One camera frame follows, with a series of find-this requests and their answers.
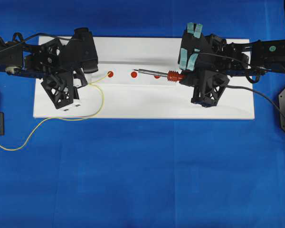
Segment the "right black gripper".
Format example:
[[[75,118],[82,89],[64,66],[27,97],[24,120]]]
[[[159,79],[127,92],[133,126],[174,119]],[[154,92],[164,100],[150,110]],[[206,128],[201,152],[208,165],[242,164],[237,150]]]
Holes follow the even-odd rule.
[[[228,76],[249,79],[249,43],[228,43],[215,34],[205,36],[202,28],[202,24],[189,22],[183,32],[179,69],[193,72],[183,73],[180,84],[193,87],[191,103],[213,107],[229,83]]]

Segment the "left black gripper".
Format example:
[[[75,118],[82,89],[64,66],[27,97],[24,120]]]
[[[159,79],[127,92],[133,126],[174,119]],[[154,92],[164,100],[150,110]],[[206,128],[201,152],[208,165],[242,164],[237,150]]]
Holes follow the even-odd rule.
[[[71,39],[54,38],[42,45],[23,45],[23,51],[29,53],[24,57],[23,76],[43,78],[43,89],[54,107],[62,112],[80,106],[77,88],[88,85],[81,68],[72,71],[61,64],[60,53],[69,42]]]

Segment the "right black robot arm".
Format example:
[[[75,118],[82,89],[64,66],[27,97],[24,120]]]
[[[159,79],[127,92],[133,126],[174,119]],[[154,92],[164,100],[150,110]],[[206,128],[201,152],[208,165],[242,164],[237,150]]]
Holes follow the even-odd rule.
[[[267,72],[285,74],[285,40],[227,43],[214,34],[204,36],[203,25],[189,22],[179,53],[179,83],[193,87],[193,104],[218,104],[230,77],[257,83]]]

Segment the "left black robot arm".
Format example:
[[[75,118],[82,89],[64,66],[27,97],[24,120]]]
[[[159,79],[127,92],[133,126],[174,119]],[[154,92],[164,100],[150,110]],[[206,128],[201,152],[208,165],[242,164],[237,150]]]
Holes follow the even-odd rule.
[[[56,109],[79,98],[78,89],[87,86],[86,74],[98,71],[98,56],[92,32],[75,29],[71,38],[51,36],[41,45],[14,33],[12,41],[0,37],[0,72],[37,78]]]

